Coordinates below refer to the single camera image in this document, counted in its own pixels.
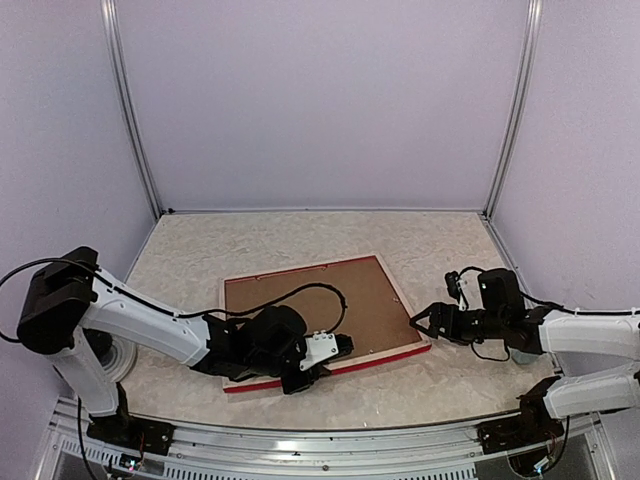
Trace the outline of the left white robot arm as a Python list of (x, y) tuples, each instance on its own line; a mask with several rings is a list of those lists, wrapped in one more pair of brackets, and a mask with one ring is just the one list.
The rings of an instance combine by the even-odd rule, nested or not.
[(311, 333), (280, 296), (246, 311), (187, 313), (148, 299), (120, 282), (83, 246), (27, 263), (35, 271), (17, 326), (18, 342), (49, 358), (93, 420), (121, 445), (140, 434), (126, 395), (105, 373), (86, 338), (104, 332), (160, 352), (204, 375), (242, 382), (279, 380), (287, 395), (329, 374), (328, 362), (354, 349), (335, 327)]

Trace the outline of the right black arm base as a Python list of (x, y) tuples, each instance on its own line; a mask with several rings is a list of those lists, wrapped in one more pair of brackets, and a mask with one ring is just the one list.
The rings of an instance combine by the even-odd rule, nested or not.
[(552, 418), (544, 404), (548, 390), (559, 379), (543, 379), (521, 395), (515, 416), (480, 423), (477, 435), (483, 453), (517, 449), (563, 436), (563, 421)]

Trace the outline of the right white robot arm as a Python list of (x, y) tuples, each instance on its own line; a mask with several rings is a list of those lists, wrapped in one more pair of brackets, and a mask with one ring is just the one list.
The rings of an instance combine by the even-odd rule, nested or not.
[(527, 307), (514, 271), (478, 270), (482, 306), (468, 307), (460, 273), (446, 274), (453, 303), (434, 302), (409, 324), (432, 338), (475, 347), (500, 340), (505, 349), (528, 355), (584, 353), (626, 359), (626, 364), (578, 377), (540, 381), (520, 398), (511, 433), (523, 444), (535, 442), (551, 420), (573, 415), (636, 408), (639, 405), (639, 312), (570, 310), (542, 300)]

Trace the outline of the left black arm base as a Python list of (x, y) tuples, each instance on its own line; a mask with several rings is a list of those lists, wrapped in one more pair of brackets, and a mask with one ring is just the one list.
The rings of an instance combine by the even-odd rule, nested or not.
[(126, 392), (116, 383), (118, 406), (113, 415), (89, 416), (87, 435), (107, 444), (147, 453), (167, 456), (176, 427), (168, 422), (133, 416), (129, 413)]

